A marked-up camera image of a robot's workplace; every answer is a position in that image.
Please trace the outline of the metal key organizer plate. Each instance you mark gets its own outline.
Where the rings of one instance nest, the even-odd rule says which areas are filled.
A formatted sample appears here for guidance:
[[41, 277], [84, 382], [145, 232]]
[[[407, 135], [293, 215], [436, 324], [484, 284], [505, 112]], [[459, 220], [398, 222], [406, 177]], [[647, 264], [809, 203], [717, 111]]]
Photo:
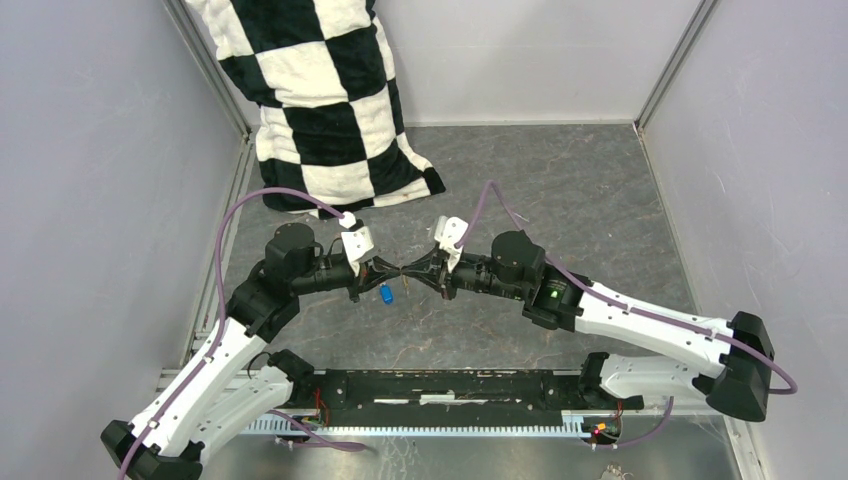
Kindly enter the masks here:
[[[416, 255], [415, 255], [414, 251], [408, 252], [406, 250], [396, 249], [395, 250], [395, 257], [396, 257], [395, 264], [397, 265], [398, 269], [403, 270], [406, 265], [411, 263], [416, 258]], [[406, 276], [405, 274], [401, 274], [400, 275], [400, 281], [401, 281], [401, 284], [403, 286], [403, 291], [404, 291], [405, 296], [409, 297], [411, 295], [411, 280], [410, 280], [410, 278], [408, 276]]]

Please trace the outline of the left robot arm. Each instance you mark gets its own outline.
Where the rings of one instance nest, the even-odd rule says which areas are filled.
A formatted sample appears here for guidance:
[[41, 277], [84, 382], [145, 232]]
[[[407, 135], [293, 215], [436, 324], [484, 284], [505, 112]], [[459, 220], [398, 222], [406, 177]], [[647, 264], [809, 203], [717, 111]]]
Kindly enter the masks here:
[[367, 255], [368, 228], [341, 234], [343, 249], [327, 253], [301, 223], [279, 227], [262, 261], [232, 293], [203, 346], [168, 387], [130, 421], [112, 421], [101, 440], [120, 478], [197, 479], [211, 457], [267, 411], [306, 405], [314, 394], [311, 367], [278, 352], [255, 378], [225, 389], [300, 311], [300, 298], [345, 289], [351, 300], [399, 275]]

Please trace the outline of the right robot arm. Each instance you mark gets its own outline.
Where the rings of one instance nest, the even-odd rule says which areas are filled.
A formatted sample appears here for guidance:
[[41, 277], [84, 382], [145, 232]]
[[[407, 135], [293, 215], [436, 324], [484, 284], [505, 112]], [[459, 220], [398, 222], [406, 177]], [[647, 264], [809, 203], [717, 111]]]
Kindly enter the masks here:
[[754, 314], [709, 318], [622, 295], [560, 272], [523, 231], [496, 236], [490, 255], [451, 255], [436, 246], [401, 272], [448, 300], [459, 290], [517, 300], [523, 316], [542, 328], [608, 337], [650, 351], [639, 358], [589, 355], [577, 392], [591, 408], [613, 399], [683, 396], [701, 398], [712, 409], [748, 422], [767, 416], [774, 348]]

